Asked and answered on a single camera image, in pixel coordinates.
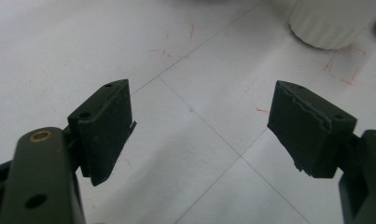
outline brass screw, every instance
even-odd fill
[[[29,140],[33,143],[46,141],[51,138],[51,134],[51,131],[39,131],[37,133],[31,134]]]

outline white cup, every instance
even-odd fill
[[[320,49],[340,49],[376,19],[376,0],[298,0],[289,18],[297,37]]]

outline ribbed white container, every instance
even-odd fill
[[[297,37],[320,49],[340,49],[376,19],[376,0],[298,0],[289,18]]]

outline black object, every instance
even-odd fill
[[[277,81],[268,127],[299,170],[332,178],[339,188],[346,224],[376,224],[376,131],[353,134],[356,119],[299,85]]]
[[[68,121],[27,133],[0,165],[0,224],[85,223],[75,171],[93,186],[111,175],[136,125],[128,80],[104,85]]]

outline dark object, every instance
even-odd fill
[[[314,178],[344,171],[339,188],[346,224],[376,224],[376,131],[353,134],[356,119],[315,93],[277,81],[268,127],[299,170]]]
[[[136,124],[128,80],[104,85],[68,121],[27,133],[0,165],[0,224],[85,223],[75,171],[93,186],[112,173]]]

